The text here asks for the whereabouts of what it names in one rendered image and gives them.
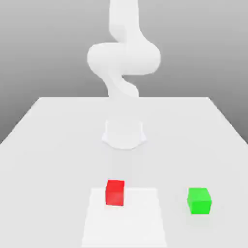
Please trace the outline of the small green cube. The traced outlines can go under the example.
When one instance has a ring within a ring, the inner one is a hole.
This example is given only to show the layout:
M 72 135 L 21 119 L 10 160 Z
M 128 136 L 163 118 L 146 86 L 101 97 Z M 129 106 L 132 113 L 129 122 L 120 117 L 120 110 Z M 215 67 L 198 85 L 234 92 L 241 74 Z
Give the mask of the small green cube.
M 190 187 L 188 189 L 187 204 L 191 214 L 210 214 L 212 198 L 208 189 Z

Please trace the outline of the small red cube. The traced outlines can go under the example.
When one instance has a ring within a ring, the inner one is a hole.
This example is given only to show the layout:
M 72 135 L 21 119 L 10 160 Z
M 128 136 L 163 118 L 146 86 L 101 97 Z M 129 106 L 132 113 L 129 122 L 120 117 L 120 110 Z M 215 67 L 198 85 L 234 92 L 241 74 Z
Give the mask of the small red cube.
M 108 206 L 124 205 L 124 186 L 123 180 L 107 180 L 105 188 L 105 204 Z

